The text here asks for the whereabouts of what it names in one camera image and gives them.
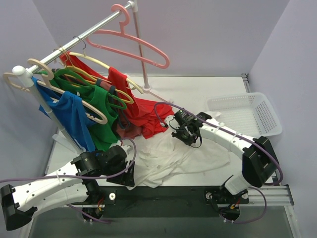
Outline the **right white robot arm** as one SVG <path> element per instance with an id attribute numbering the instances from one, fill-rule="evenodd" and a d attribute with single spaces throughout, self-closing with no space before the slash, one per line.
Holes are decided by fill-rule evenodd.
<path id="1" fill-rule="evenodd" d="M 231 202 L 237 194 L 250 186 L 262 187 L 279 169 L 279 162 L 270 140 L 264 136 L 253 138 L 230 129 L 209 114 L 192 115 L 179 110 L 164 120 L 164 126 L 172 129 L 172 137 L 191 146 L 207 139 L 229 150 L 242 160 L 241 172 L 231 175 L 220 189 L 220 198 Z"/>

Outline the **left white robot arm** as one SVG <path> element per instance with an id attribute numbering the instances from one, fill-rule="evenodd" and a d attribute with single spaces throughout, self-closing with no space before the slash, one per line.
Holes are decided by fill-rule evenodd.
<path id="1" fill-rule="evenodd" d="M 97 183 L 133 186 L 134 160 L 127 161 L 132 146 L 113 146 L 106 151 L 83 152 L 58 170 L 28 178 L 19 186 L 0 189 L 0 204 L 8 231 L 19 229 L 36 216 L 72 203 L 94 204 L 106 198 Z"/>

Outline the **white tank top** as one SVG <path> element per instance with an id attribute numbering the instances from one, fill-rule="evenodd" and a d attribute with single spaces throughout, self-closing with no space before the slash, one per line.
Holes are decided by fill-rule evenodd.
<path id="1" fill-rule="evenodd" d="M 172 176 L 208 172 L 230 163 L 229 152 L 210 140 L 203 140 L 202 146 L 193 148 L 171 137 L 167 131 L 135 142 L 135 186 L 144 184 L 156 188 Z"/>

